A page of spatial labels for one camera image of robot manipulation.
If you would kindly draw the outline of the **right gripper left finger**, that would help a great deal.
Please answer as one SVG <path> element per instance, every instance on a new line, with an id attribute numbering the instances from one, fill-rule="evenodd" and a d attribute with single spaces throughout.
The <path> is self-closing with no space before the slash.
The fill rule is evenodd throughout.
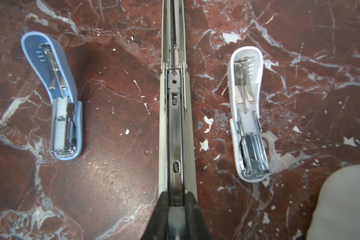
<path id="1" fill-rule="evenodd" d="M 141 240 L 168 239 L 169 196 L 162 192 Z"/>

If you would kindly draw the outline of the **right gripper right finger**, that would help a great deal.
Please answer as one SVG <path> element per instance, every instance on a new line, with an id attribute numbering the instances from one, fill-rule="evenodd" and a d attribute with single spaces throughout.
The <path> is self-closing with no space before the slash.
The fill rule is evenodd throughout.
<path id="1" fill-rule="evenodd" d="M 212 240 L 199 204 L 192 192 L 185 195 L 186 230 L 188 240 Z"/>

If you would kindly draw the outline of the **white mini stapler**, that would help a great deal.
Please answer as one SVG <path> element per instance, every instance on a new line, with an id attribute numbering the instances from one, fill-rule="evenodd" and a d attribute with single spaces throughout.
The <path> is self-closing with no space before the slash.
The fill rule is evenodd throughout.
<path id="1" fill-rule="evenodd" d="M 228 63 L 234 160 L 239 177 L 258 183 L 270 174 L 260 124 L 260 90 L 264 59 L 257 47 L 237 49 Z"/>

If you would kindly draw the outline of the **white oval tray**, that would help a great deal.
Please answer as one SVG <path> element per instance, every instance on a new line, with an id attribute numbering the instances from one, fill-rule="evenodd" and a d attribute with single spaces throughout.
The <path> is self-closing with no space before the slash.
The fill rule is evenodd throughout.
<path id="1" fill-rule="evenodd" d="M 342 168 L 324 182 L 308 240 L 360 240 L 360 165 Z"/>

